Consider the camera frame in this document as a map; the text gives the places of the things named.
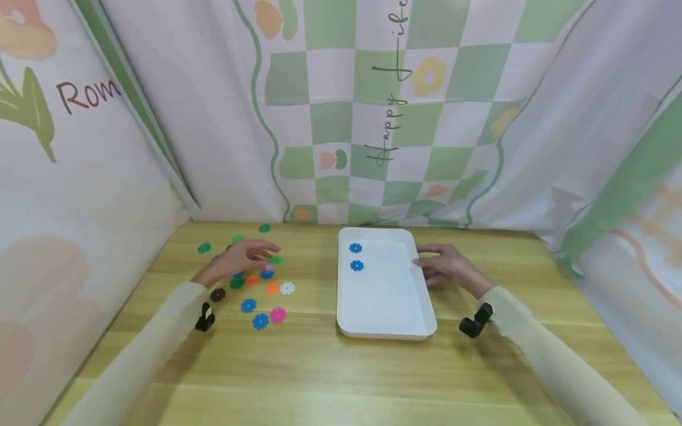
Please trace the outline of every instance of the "wavy green border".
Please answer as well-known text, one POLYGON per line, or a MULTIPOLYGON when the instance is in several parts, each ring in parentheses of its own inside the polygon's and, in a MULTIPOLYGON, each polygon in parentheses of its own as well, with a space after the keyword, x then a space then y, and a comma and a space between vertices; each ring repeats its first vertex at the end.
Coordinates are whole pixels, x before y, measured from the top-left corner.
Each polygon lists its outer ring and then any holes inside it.
POLYGON ((286 218, 288 217, 289 211, 291 210, 291 204, 289 204, 288 198, 286 197, 286 195, 284 195, 284 191, 282 191, 279 182, 277 182, 277 176, 275 175, 275 163, 277 162, 277 157, 280 154, 280 145, 277 143, 277 138, 275 137, 275 134, 270 130, 270 127, 268 127, 267 124, 265 124, 265 120, 263 119, 263 115, 261 114, 260 107, 258 107, 258 100, 256 98, 256 83, 258 82, 258 75, 261 72, 261 63, 263 61, 263 54, 261 52, 261 42, 258 40, 256 30, 251 25, 249 20, 246 18, 244 11, 242 10, 241 5, 239 4, 239 0, 232 0, 232 3, 235 5, 235 9, 237 10, 239 18, 241 19, 246 29, 249 31, 249 34, 251 34, 251 39, 254 42, 254 49, 256 51, 256 63, 254 65, 253 74, 251 75, 251 103, 253 104, 254 112, 258 117, 258 121, 261 122, 261 126, 263 126, 263 129, 270 136, 270 139, 272 139, 272 145, 275 148, 275 153, 272 155, 272 159, 270 160, 270 177, 272 178, 272 182, 275 184, 277 191, 280 193, 280 195, 284 199, 284 202, 286 203, 286 210, 284 210, 284 214, 282 215, 282 222, 286 222, 286 218))
POLYGON ((575 262, 636 209, 682 157, 682 92, 656 118, 601 190, 592 208, 563 239, 575 262))
MULTIPOLYGON (((592 3, 590 3, 583 11, 580 13, 580 16, 576 21, 573 23, 571 26, 571 29, 568 30, 568 33, 566 34, 566 37, 564 37, 563 41, 561 42, 561 46, 559 46, 559 49, 557 50, 557 53, 554 57, 557 57, 563 47, 566 45, 566 41, 568 41, 569 37, 573 33, 573 30, 578 26, 580 21, 584 18, 585 14, 592 8, 592 6, 596 3, 597 0, 593 0, 592 3)), ((519 112, 514 116, 514 118, 511 120, 511 123, 507 126, 507 129, 509 129, 512 126, 512 123, 521 115, 521 113, 526 109, 528 104, 530 104, 531 100, 533 100, 533 97, 535 97, 535 94, 537 93, 537 90, 539 89, 540 85, 542 84, 542 81, 545 79, 547 76, 547 71, 545 71, 545 74, 543 74, 542 78, 538 82, 538 84, 535 86, 535 89, 531 93, 530 96, 528 96, 528 99, 526 99, 526 102, 524 102, 523 106, 521 106, 521 109, 519 112)), ((492 177, 492 180, 490 181, 490 184, 485 187, 480 193, 476 194, 474 198, 471 199, 469 205, 466 207, 466 223, 464 224, 464 228, 467 229, 473 225, 473 217, 471 216, 471 210, 473 209, 474 203, 476 203, 480 198, 485 196, 492 187, 494 187, 497 184, 497 181, 499 180, 500 176, 502 175, 502 169, 504 168, 505 165, 505 152, 504 148, 502 147, 502 138, 504 137, 507 129, 500 135, 500 137, 497 139, 497 152, 499 154, 499 161, 497 163, 497 170, 495 171, 495 175, 492 177)))

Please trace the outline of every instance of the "orange flower piece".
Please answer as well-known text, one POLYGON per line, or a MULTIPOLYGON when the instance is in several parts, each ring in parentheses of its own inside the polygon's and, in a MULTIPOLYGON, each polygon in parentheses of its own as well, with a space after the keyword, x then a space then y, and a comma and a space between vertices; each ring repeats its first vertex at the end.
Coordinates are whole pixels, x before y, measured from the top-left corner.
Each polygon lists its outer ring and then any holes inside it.
POLYGON ((247 275, 245 283, 247 287, 253 287, 260 282, 261 278, 258 275, 247 275))
POLYGON ((270 281, 270 282, 267 283, 267 285, 265 286, 265 292, 266 292, 267 294, 275 294, 275 293, 277 293, 278 291, 280 291, 280 285, 279 285, 279 283, 277 283, 277 282, 275 282, 275 281, 270 281))

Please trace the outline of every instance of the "yellow flower print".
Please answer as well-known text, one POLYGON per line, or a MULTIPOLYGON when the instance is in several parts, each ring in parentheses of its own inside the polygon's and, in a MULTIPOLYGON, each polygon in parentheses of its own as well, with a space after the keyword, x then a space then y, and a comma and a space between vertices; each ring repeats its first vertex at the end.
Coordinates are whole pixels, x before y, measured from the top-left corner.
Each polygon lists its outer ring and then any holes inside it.
POLYGON ((514 118, 514 115, 516 115, 516 108, 510 108, 503 112, 500 118, 490 124, 490 130, 492 131, 493 138, 497 139, 502 132, 505 131, 509 123, 512 122, 511 119, 514 118))
POLYGON ((420 64, 417 71, 410 76, 410 83, 415 89, 415 95, 423 97, 429 93, 438 91, 443 86, 445 62, 435 58, 426 58, 420 64))
POLYGON ((57 38, 45 25, 35 0, 0 0, 0 52, 42 61, 57 51, 57 38))

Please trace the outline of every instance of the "right hand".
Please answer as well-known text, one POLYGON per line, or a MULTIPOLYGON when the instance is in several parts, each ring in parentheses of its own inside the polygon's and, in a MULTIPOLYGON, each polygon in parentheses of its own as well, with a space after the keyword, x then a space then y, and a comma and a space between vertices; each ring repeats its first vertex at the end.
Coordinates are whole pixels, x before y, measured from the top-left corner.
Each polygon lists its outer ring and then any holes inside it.
POLYGON ((417 252, 438 254, 438 256, 417 258, 413 261, 421 267, 428 286, 454 280, 476 299, 480 299, 494 287, 494 284, 452 244, 420 245, 417 247, 417 252))

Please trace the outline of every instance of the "wooden table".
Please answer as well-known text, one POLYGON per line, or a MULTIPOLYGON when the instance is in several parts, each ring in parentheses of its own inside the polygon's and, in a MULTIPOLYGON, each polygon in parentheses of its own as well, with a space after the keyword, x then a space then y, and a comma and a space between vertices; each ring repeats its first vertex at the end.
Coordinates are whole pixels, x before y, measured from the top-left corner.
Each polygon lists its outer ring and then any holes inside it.
MULTIPOLYGON (((189 279, 233 235, 282 248, 275 278, 228 291, 216 323, 193 332, 155 377, 130 425, 564 425, 519 351, 488 327, 477 339, 458 331, 475 302, 454 286, 431 291, 438 331, 426 341, 350 339, 336 326, 338 226, 189 223, 170 238, 120 314, 55 404, 58 425, 175 286, 189 279), (197 246, 209 241, 207 254, 197 246), (282 324, 257 331, 240 303, 281 305, 282 324)), ((411 229, 417 243, 455 243, 493 280, 528 305, 554 334, 599 371, 652 425, 677 425, 646 378, 576 286, 535 237, 511 232, 411 229)))

